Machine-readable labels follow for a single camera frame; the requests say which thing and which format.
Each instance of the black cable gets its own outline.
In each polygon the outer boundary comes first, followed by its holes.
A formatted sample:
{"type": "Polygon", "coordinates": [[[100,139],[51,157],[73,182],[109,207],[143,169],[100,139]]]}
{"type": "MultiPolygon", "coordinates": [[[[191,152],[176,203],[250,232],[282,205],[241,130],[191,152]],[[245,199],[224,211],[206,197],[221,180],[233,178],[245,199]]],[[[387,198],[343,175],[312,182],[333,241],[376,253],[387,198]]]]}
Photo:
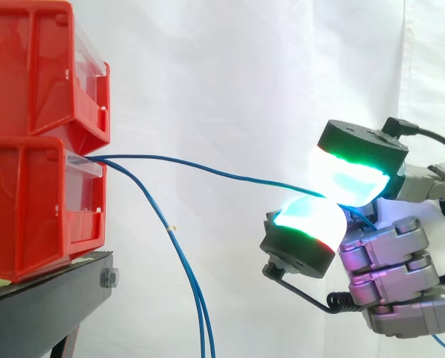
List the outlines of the black cable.
{"type": "Polygon", "coordinates": [[[304,291],[292,286],[287,281],[283,280],[283,275],[285,270],[277,268],[274,263],[268,263],[262,270],[262,273],[271,280],[277,282],[281,287],[286,288],[288,291],[300,296],[304,300],[313,304],[318,309],[334,315],[336,313],[342,312],[360,312],[362,310],[361,306],[358,306],[353,301],[353,298],[349,292],[332,292],[326,297],[326,303],[328,307],[321,302],[315,300],[312,296],[307,295],[304,291]]]}
{"type": "Polygon", "coordinates": [[[427,129],[419,128],[417,130],[417,134],[421,136],[427,136],[428,138],[431,138],[433,140],[438,141],[441,144],[445,145],[445,137],[441,136],[440,134],[428,131],[427,129]]]}

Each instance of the gray robot arm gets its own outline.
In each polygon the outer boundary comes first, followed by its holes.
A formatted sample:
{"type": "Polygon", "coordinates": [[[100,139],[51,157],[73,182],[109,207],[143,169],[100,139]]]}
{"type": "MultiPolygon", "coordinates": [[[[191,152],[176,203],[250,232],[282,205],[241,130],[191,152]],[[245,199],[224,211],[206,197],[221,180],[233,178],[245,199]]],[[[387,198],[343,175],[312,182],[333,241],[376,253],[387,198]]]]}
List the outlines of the gray robot arm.
{"type": "Polygon", "coordinates": [[[356,230],[340,246],[350,293],[374,332],[398,338],[445,333],[445,276],[415,217],[376,232],[356,230]]]}

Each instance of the red plastic bin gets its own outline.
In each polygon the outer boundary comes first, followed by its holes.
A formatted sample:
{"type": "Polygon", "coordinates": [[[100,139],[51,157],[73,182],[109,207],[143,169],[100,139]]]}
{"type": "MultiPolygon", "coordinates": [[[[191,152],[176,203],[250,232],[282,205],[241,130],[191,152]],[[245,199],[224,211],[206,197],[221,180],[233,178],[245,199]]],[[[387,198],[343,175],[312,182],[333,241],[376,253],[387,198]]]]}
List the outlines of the red plastic bin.
{"type": "Polygon", "coordinates": [[[109,78],[70,3],[0,0],[0,136],[56,136],[79,155],[108,144],[109,78]]]}
{"type": "Polygon", "coordinates": [[[104,244],[106,167],[51,137],[0,137],[0,279],[19,282],[104,244]]]}

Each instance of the coiled black cable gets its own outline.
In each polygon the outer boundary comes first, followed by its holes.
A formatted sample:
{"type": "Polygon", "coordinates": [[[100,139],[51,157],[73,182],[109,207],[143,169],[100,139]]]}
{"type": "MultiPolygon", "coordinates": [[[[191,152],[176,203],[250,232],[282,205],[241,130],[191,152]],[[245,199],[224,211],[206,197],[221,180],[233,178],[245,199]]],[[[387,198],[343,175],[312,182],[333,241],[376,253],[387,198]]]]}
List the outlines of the coiled black cable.
{"type": "Polygon", "coordinates": [[[326,303],[328,307],[322,304],[321,302],[315,300],[312,296],[307,295],[304,291],[298,289],[295,286],[292,286],[287,281],[283,280],[283,275],[285,274],[285,270],[281,268],[277,268],[275,264],[268,263],[262,270],[262,273],[271,280],[277,282],[282,287],[285,287],[288,291],[293,292],[294,294],[300,296],[304,300],[313,304],[318,309],[324,311],[329,314],[336,314],[342,312],[359,312],[362,310],[361,306],[358,306],[353,301],[351,294],[349,292],[332,292],[326,297],[326,303]]]}
{"type": "Polygon", "coordinates": [[[332,292],[326,297],[326,304],[335,313],[360,312],[361,306],[355,304],[349,292],[332,292]]]}

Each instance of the stacked storage bin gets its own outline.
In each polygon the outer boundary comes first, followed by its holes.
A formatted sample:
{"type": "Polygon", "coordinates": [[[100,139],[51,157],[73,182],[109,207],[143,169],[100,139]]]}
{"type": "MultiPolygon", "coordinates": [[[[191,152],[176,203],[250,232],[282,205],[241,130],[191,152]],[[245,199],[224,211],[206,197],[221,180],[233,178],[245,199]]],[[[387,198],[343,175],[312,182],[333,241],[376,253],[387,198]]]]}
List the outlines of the stacked storage bin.
{"type": "Polygon", "coordinates": [[[104,244],[110,69],[66,1],[0,1],[0,279],[104,244]]]}

